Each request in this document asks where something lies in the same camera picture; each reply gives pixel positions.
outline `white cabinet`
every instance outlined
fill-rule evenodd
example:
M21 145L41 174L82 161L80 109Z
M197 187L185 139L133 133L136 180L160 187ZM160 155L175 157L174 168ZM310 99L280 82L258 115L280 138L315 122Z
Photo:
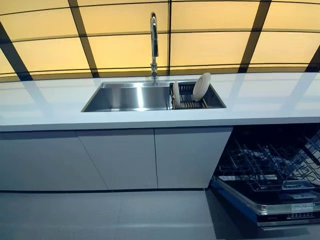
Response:
M108 189L157 188L154 130L76 132Z
M155 129L158 187L207 188L232 129Z
M0 133L0 190L106 189L75 131Z

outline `dishwasher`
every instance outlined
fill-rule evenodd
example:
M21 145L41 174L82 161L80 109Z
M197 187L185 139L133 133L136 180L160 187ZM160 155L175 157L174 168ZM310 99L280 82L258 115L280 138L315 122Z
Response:
M210 185L265 230L320 223L320 124L234 127Z

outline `countertop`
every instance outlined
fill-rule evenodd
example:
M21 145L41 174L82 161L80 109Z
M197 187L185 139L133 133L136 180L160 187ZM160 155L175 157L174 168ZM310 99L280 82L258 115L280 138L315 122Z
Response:
M161 76L195 80L200 75ZM320 123L320 73L212 74L219 109L81 112L102 82L150 77L0 83L0 132Z

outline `faucet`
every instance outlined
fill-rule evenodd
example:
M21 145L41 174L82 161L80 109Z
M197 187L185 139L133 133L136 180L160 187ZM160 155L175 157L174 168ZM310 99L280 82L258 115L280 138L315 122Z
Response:
M153 83L156 84L157 73L157 62L156 57L158 53L158 33L157 33L157 18L154 12L151 12L150 18L150 33L151 33L151 51L152 51L152 62L151 62L151 76L153 77Z

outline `wire rack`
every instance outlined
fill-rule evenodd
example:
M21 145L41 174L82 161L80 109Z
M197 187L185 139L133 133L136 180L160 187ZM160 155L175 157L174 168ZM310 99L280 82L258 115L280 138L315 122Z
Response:
M259 143L247 146L233 138L216 175L223 180L245 181L255 192L320 186L320 131L304 138L307 143L301 148Z
M206 109L208 105L202 98L200 101L194 101L192 94L194 90L194 83L183 83L179 84L180 103L181 109ZM174 95L173 85L170 85L170 95ZM172 101L173 109L175 109L175 101Z

